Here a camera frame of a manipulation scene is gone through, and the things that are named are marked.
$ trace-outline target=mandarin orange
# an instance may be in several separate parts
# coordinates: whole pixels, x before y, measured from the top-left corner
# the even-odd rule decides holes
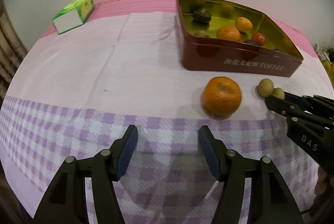
[[[233,114],[242,99],[238,84],[228,77],[215,77],[206,85],[203,92],[204,107],[218,116]]]
[[[225,26],[217,31],[216,37],[217,39],[238,42],[241,38],[241,34],[237,28]]]

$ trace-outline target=pink striped fabric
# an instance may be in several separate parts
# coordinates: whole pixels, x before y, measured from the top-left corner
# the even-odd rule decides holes
[[[110,0],[95,4],[95,9],[87,21],[98,18],[129,15],[131,13],[151,13],[161,11],[176,13],[176,0]],[[293,43],[312,57],[317,57],[307,38],[299,31],[274,20],[276,24],[288,35]],[[46,37],[56,32],[54,26],[48,28],[41,36]]]

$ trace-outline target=metal screw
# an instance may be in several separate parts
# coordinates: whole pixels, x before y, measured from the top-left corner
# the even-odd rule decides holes
[[[67,156],[66,159],[65,159],[65,161],[66,161],[67,163],[71,163],[71,162],[74,161],[74,157],[73,157],[73,156]]]
[[[267,156],[262,158],[262,161],[265,162],[266,164],[269,164],[271,162],[271,159]]]
[[[235,156],[235,151],[232,150],[232,149],[229,149],[229,150],[226,152],[226,154],[227,154],[228,156]]]
[[[104,149],[103,151],[101,151],[102,156],[108,156],[109,154],[110,154],[110,150],[108,149]]]

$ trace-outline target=red tomato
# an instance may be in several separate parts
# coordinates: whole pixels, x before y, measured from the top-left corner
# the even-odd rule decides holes
[[[261,46],[263,46],[266,42],[266,38],[262,33],[254,33],[252,35],[252,39],[258,42]]]

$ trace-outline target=tablecloth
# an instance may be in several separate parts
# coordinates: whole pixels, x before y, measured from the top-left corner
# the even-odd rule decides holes
[[[126,223],[210,223],[222,184],[215,182],[197,142],[208,125],[216,138],[245,157],[267,155],[280,170],[301,210],[314,198],[317,164],[286,137],[282,116],[256,94],[267,77],[195,72],[178,57],[175,0],[113,0],[96,4],[88,23],[57,35],[50,28],[18,69],[0,112],[0,158],[14,193],[33,216],[68,155],[91,157],[139,130],[127,174],[115,183]],[[310,43],[277,21],[304,57],[275,86],[333,98],[328,76]],[[215,76],[234,79],[243,101],[228,119],[202,109],[201,93]],[[89,218],[96,223],[90,180]],[[240,223],[246,223],[250,181]]]

